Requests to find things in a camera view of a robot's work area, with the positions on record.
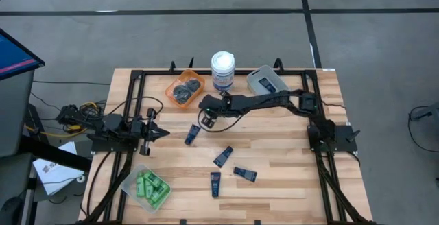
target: orange container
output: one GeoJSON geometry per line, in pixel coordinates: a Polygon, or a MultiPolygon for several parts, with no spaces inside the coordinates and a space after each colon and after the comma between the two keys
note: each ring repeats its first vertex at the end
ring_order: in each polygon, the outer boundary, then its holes
{"type": "Polygon", "coordinates": [[[180,108],[186,109],[203,91],[204,78],[190,69],[186,69],[165,90],[165,95],[180,108]]]}

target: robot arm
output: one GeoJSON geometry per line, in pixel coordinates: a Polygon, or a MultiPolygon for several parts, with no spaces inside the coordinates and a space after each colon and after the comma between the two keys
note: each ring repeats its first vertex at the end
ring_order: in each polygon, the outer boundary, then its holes
{"type": "Polygon", "coordinates": [[[327,143],[335,140],[335,124],[331,120],[319,116],[316,96],[313,93],[298,89],[253,97],[230,95],[226,91],[223,91],[221,95],[222,99],[206,95],[198,105],[205,112],[202,124],[208,128],[213,127],[218,117],[240,117],[251,110],[283,107],[294,115],[309,118],[318,129],[321,140],[327,143]],[[290,101],[291,96],[298,97],[298,107],[290,101]]]}

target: white lid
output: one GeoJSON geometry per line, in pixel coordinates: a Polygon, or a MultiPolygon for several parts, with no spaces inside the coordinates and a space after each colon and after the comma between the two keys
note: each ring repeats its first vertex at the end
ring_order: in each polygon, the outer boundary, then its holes
{"type": "Polygon", "coordinates": [[[227,51],[219,51],[212,56],[211,65],[217,73],[229,73],[235,68],[235,57],[227,51]]]}

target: computer screen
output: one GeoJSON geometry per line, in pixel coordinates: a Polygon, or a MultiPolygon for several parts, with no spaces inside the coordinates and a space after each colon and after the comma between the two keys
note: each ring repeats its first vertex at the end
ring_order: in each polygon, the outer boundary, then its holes
{"type": "Polygon", "coordinates": [[[44,65],[44,62],[0,29],[0,80],[44,65]]]}

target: wooden table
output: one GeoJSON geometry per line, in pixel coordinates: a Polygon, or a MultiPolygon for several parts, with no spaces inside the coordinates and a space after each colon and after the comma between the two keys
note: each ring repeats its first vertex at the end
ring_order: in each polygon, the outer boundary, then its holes
{"type": "MultiPolygon", "coordinates": [[[[126,98],[131,69],[115,69],[106,113],[126,98]]],[[[334,70],[317,70],[323,100],[330,104],[343,104],[342,94],[334,70]]],[[[291,114],[284,108],[269,108],[248,113],[230,130],[221,133],[200,131],[191,147],[183,141],[191,127],[197,124],[198,103],[206,94],[218,96],[211,76],[206,79],[201,94],[187,110],[173,105],[164,90],[176,79],[174,75],[147,76],[144,95],[160,99],[165,107],[155,122],[171,132],[167,137],[151,143],[150,157],[134,154],[132,168],[145,164],[172,186],[172,193],[161,210],[151,215],[133,199],[127,197],[124,224],[326,224],[316,160],[309,149],[306,118],[291,114]],[[212,161],[227,147],[233,147],[223,168],[212,161]],[[255,183],[233,174],[233,167],[241,166],[257,171],[255,183]],[[218,198],[211,196],[210,172],[222,173],[218,198]]],[[[281,78],[291,89],[302,88],[298,76],[281,78]]],[[[245,76],[235,76],[230,93],[253,95],[247,88],[245,76]]],[[[149,107],[159,109],[150,99],[142,102],[141,114],[149,107]]],[[[328,119],[343,124],[346,111],[340,107],[325,106],[328,119]]],[[[232,123],[235,118],[219,118],[214,129],[232,123]]],[[[89,176],[93,176],[105,153],[96,154],[89,176]]],[[[108,190],[114,153],[103,164],[91,198],[93,209],[108,190]]],[[[367,219],[372,219],[368,199],[361,179],[358,162],[345,153],[335,154],[340,186],[353,206],[367,219]]],[[[91,178],[88,178],[87,197],[91,178]]],[[[329,188],[334,219],[338,218],[335,197],[329,188]]],[[[111,219],[116,218],[120,189],[112,204],[111,219]]]]}

